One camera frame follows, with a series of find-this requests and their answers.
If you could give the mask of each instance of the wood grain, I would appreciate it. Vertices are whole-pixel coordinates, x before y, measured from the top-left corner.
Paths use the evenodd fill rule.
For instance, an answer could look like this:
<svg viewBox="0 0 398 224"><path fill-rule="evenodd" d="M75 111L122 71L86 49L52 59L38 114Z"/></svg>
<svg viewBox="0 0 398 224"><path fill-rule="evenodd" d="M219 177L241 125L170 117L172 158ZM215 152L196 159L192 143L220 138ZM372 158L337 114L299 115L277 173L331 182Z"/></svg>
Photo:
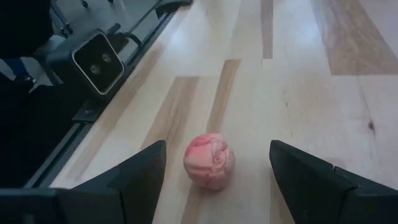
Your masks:
<svg viewBox="0 0 398 224"><path fill-rule="evenodd" d="M164 70L179 77L220 75L241 1L195 1L159 60Z"/></svg>
<svg viewBox="0 0 398 224"><path fill-rule="evenodd" d="M195 95L191 102L191 110L187 118L185 130L181 134L181 143L174 146L173 163L168 163L168 169L160 193L158 207L153 223L179 223L186 217L185 202L189 191L192 189L192 181L188 178L183 168L183 155L190 141L206 132L206 124L209 119L211 107L216 95L218 77L201 77L196 87ZM179 201L170 206L170 201Z"/></svg>
<svg viewBox="0 0 398 224"><path fill-rule="evenodd" d="M192 185L188 193L188 199L185 204L184 213L182 215L181 224L196 224L200 217L200 207L202 197L206 189Z"/></svg>
<svg viewBox="0 0 398 224"><path fill-rule="evenodd" d="M262 57L271 59L274 48L274 0L261 0Z"/></svg>
<svg viewBox="0 0 398 224"><path fill-rule="evenodd" d="M221 133L236 158L230 185L202 197L199 223L267 223L270 212L268 139L273 129L267 117L275 83L262 60L243 60L236 73Z"/></svg>
<svg viewBox="0 0 398 224"><path fill-rule="evenodd" d="M229 94L238 71L240 60L226 60L218 82L217 93L207 123L207 133L217 133L221 129Z"/></svg>
<svg viewBox="0 0 398 224"><path fill-rule="evenodd" d="M359 1L391 50L395 55L398 55L398 39L396 38L398 29L391 29L391 27L395 27L396 21L398 21L398 13L396 13L398 11L398 1Z"/></svg>
<svg viewBox="0 0 398 224"><path fill-rule="evenodd" d="M340 111L343 117L341 128L346 130L348 138L345 147L349 150L346 151L345 158L325 159L361 176L379 180L383 175L380 172L380 165L377 164L375 136L368 127L369 122L373 119L359 77L335 77L333 86L340 102Z"/></svg>
<svg viewBox="0 0 398 224"><path fill-rule="evenodd" d="M312 0L332 75L398 74L398 59L358 0Z"/></svg>
<svg viewBox="0 0 398 224"><path fill-rule="evenodd" d="M243 0L239 7L228 59L255 59L262 57L260 0Z"/></svg>
<svg viewBox="0 0 398 224"><path fill-rule="evenodd" d="M167 145L167 163L173 162L174 149L181 142L197 84L198 77L175 78L141 149L164 139Z"/></svg>
<svg viewBox="0 0 398 224"><path fill-rule="evenodd" d="M398 77L383 76L383 78L359 77L358 85L366 100L369 120L364 122L364 128L370 135L371 146L374 147L371 157L373 167L376 168L372 179L398 189L397 158L395 150L397 144L398 125Z"/></svg>

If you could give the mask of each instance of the dark wood stripe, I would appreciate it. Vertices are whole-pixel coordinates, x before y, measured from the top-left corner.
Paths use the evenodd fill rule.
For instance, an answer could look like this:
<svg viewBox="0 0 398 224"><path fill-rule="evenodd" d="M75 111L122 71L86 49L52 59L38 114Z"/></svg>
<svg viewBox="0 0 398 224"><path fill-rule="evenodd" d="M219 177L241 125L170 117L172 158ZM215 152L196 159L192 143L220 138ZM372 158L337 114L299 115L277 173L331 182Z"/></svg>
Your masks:
<svg viewBox="0 0 398 224"><path fill-rule="evenodd" d="M217 86L216 96L211 108L210 117L207 123L207 133L218 133L221 131L225 109L231 94L233 81L236 72L241 64L240 60L226 60L221 72L220 80ZM185 210L181 219L181 224L195 224L198 221L200 205L203 197L206 197L207 189L203 189L192 184L188 193Z"/></svg>
<svg viewBox="0 0 398 224"><path fill-rule="evenodd" d="M398 59L358 0L311 0L332 75L398 74Z"/></svg>
<svg viewBox="0 0 398 224"><path fill-rule="evenodd" d="M173 162L175 150L181 143L198 81L198 77L175 78L142 143L141 150L164 139L167 144L167 164Z"/></svg>
<svg viewBox="0 0 398 224"><path fill-rule="evenodd" d="M241 64L240 60L226 60L221 71L220 80L217 86L216 96L211 108L210 117L207 122L207 133L217 133L221 129L226 105L231 93L232 84L236 71Z"/></svg>
<svg viewBox="0 0 398 224"><path fill-rule="evenodd" d="M262 57L272 58L274 45L274 0L261 0Z"/></svg>

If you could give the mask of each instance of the wooden lane surface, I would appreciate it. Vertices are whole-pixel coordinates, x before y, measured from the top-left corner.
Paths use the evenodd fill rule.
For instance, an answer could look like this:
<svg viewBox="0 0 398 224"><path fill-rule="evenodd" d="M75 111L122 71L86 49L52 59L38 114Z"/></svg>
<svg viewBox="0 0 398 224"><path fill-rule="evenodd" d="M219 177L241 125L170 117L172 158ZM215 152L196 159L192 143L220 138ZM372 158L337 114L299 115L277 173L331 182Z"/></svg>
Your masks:
<svg viewBox="0 0 398 224"><path fill-rule="evenodd" d="M341 14L338 26L328 8ZM178 11L52 187L74 187L166 139L153 223L293 223L268 159L279 139L398 189L398 42L381 25L398 16L385 8L196 0ZM355 33L361 22L371 25ZM341 35L349 38L335 45ZM182 165L190 140L215 131L236 156L232 183L219 192L192 185Z"/></svg>

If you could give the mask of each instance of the metal frame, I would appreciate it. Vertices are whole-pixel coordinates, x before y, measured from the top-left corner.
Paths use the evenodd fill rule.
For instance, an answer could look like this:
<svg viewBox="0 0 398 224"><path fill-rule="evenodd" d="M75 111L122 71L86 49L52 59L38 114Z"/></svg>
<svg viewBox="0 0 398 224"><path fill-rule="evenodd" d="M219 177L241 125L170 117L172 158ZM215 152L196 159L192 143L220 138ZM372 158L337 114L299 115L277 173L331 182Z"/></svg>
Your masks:
<svg viewBox="0 0 398 224"><path fill-rule="evenodd" d="M156 27L154 27L151 32L147 34L147 36L142 41L142 47L137 48L134 53L127 59L125 72L121 76L120 84L116 85L114 88L119 90L126 79L130 76L132 71L135 69L141 58L144 54L149 50L152 44L155 42L156 38L160 35L160 33L164 30L166 25L169 23L171 18L173 17L174 12L164 14L161 18L159 18L159 23ZM103 105L100 105L96 110L96 119L101 115L103 110L106 108L108 103L111 101L104 102ZM69 130L69 132L65 135L65 137L61 140L58 146L54 149L54 151L49 155L47 160L42 164L42 166L37 170L37 172L32 176L32 178L25 184L24 188L46 188L51 185L53 180L57 177L58 173L62 170L64 165L68 162L69 158L75 152L76 148L79 146L81 141L85 138L85 136L90 131L92 123L82 123L76 122L74 126Z"/></svg>
<svg viewBox="0 0 398 224"><path fill-rule="evenodd" d="M50 5L50 16L54 25L60 29L61 34L67 38L68 34L73 34L73 29L70 26L67 18L62 13L61 9L57 6L57 0L52 0Z"/></svg>

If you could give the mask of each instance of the pink marbled bowling ball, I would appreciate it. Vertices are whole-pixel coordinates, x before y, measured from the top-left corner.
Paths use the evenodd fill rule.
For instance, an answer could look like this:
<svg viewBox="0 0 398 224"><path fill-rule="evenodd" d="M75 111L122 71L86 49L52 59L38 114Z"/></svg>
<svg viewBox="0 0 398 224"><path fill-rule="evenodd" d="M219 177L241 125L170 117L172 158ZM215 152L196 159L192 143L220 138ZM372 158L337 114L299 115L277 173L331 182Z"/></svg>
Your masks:
<svg viewBox="0 0 398 224"><path fill-rule="evenodd" d="M221 134L203 134L189 144L183 163L195 184L218 190L229 184L235 156Z"/></svg>

